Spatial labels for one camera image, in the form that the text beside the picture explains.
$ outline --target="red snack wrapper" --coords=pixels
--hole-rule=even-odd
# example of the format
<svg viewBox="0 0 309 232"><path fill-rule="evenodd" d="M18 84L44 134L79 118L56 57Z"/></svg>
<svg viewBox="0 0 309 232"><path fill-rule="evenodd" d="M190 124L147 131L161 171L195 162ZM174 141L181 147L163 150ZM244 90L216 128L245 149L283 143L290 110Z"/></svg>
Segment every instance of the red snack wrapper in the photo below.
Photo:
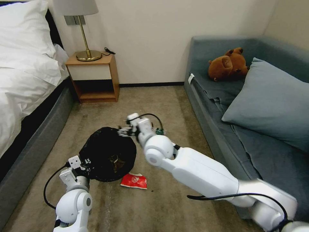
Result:
<svg viewBox="0 0 309 232"><path fill-rule="evenodd" d="M126 174L121 181L121 186L137 189L147 189L147 179L142 174Z"/></svg>

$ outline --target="brass lamp base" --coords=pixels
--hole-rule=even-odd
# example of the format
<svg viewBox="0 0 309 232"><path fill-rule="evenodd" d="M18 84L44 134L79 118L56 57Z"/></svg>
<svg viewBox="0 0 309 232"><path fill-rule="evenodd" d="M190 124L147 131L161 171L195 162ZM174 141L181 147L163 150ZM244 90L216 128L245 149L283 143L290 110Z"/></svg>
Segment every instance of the brass lamp base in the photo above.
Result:
<svg viewBox="0 0 309 232"><path fill-rule="evenodd" d="M102 57L102 53L95 50L86 50L76 53L76 58L79 61L95 61Z"/></svg>

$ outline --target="floor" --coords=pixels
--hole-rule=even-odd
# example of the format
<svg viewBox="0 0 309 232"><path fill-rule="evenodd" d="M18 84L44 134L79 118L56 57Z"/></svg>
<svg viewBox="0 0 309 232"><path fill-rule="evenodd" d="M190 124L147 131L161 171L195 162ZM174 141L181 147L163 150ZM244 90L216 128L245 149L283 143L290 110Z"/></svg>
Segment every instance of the floor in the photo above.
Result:
<svg viewBox="0 0 309 232"><path fill-rule="evenodd" d="M94 131L104 126L124 126L123 120L134 112L158 115L172 141L212 157L183 86L122 88L118 103L75 103L55 146L3 231L52 231L55 212L44 203L42 195L46 180L69 157L78 154ZM131 172L146 176L148 189L121 187L120 180L91 180L94 203L88 222L90 232L262 231L253 222L240 219L228 202L189 200L187 194L197 193L174 180L170 173L150 166L136 146ZM56 205L64 193L60 179L52 179L47 190L49 201Z"/></svg>

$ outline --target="brown teddy bear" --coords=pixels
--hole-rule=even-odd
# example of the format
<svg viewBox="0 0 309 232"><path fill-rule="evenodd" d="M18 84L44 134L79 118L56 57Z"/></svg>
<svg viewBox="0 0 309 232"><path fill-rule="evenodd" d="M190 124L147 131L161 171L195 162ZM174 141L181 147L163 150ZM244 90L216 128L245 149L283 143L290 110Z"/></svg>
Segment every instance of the brown teddy bear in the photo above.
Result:
<svg viewBox="0 0 309 232"><path fill-rule="evenodd" d="M209 61L208 75L214 81L244 78L249 70L243 57L242 48L228 50L224 56Z"/></svg>

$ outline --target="table lamp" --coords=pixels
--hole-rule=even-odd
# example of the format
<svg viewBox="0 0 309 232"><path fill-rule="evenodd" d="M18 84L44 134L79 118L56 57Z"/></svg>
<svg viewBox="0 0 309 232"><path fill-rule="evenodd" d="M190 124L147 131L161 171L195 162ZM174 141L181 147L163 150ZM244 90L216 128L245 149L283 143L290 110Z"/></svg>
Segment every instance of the table lamp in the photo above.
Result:
<svg viewBox="0 0 309 232"><path fill-rule="evenodd" d="M102 57L102 53L95 50L89 50L83 25L80 20L80 15L93 15L98 13L98 8L95 0L53 0L55 12L60 12L62 15L71 15L78 17L81 33L84 38L86 50L76 53L76 58L79 61L95 61Z"/></svg>

